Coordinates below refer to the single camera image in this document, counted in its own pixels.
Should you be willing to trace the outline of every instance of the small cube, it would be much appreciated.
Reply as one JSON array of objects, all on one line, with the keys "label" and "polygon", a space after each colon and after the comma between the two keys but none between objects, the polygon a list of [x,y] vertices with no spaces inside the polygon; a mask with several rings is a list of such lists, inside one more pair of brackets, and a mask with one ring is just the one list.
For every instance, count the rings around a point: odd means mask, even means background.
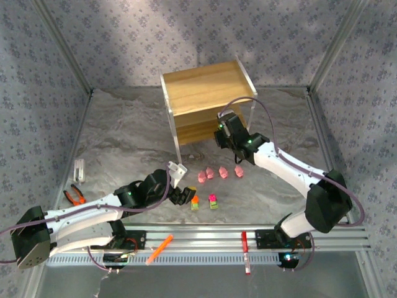
[{"label": "small cube", "polygon": [[193,199],[190,202],[190,207],[192,209],[192,211],[198,210],[199,208],[199,197],[198,196],[194,196]]},{"label": "small cube", "polygon": [[215,194],[210,194],[208,197],[208,201],[210,202],[210,208],[211,209],[217,209],[218,208],[218,201],[216,199]]}]

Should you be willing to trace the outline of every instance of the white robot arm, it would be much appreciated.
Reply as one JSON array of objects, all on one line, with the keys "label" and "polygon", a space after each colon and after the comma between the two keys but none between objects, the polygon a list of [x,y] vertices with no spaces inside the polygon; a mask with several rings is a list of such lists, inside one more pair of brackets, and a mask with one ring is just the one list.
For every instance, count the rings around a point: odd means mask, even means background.
[{"label": "white robot arm", "polygon": [[[183,205],[195,194],[188,187],[183,191],[177,187],[187,172],[184,166],[169,162],[167,167],[93,202],[46,212],[40,206],[29,209],[17,223],[28,226],[11,232],[18,268],[31,268],[56,253],[86,246],[119,250],[134,246],[127,243],[130,237],[120,219],[150,210],[167,198]],[[41,223],[30,226],[34,221]]]},{"label": "white robot arm", "polygon": [[[306,199],[306,208],[297,214],[288,214],[275,226],[275,236],[280,243],[287,243],[302,233],[318,230],[328,233],[352,208],[350,197],[333,184],[312,176],[316,173],[346,187],[341,173],[332,170],[325,173],[278,149],[259,133],[250,135],[239,117],[231,110],[218,115],[215,140],[220,148],[228,148],[235,154],[235,162],[247,160],[264,168],[291,184]],[[291,161],[293,167],[283,159]],[[304,173],[297,168],[304,168]]]}]

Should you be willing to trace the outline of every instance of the pen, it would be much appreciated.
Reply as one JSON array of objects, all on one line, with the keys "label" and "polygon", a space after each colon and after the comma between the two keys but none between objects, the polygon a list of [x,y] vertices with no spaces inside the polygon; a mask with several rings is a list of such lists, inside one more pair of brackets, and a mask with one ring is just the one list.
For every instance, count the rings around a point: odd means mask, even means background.
[{"label": "pen", "polygon": [[241,233],[241,241],[243,242],[243,253],[244,253],[244,264],[246,267],[246,274],[251,274],[251,267],[249,265],[249,258],[248,258],[248,242],[247,242],[247,232],[243,231]]},{"label": "pen", "polygon": [[155,258],[160,255],[160,253],[167,247],[167,245],[171,242],[171,240],[174,238],[174,236],[170,235],[168,236],[162,244],[157,248],[157,250],[154,251],[154,253],[146,260],[146,265],[149,265]]}]

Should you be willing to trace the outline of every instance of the green block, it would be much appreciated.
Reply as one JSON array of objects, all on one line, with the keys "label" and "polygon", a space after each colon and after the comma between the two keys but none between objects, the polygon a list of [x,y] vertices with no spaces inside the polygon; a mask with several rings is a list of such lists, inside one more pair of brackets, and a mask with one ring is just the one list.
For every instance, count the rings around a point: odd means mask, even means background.
[{"label": "green block", "polygon": [[210,208],[211,209],[217,209],[218,208],[218,203],[217,202],[210,202]]},{"label": "green block", "polygon": [[193,211],[198,210],[199,209],[198,207],[199,207],[198,203],[196,203],[196,204],[191,203],[191,208],[192,208]]}]

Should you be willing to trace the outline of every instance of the red marker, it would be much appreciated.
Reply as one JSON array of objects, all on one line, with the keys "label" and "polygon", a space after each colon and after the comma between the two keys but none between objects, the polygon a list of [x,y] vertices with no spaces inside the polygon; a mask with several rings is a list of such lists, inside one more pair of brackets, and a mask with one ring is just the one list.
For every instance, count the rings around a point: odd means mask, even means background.
[{"label": "red marker", "polygon": [[248,258],[248,242],[247,242],[247,232],[243,231],[241,233],[241,240],[243,241],[243,253],[244,253],[244,264],[246,267],[246,274],[251,274],[251,267],[249,265],[249,258]]}]

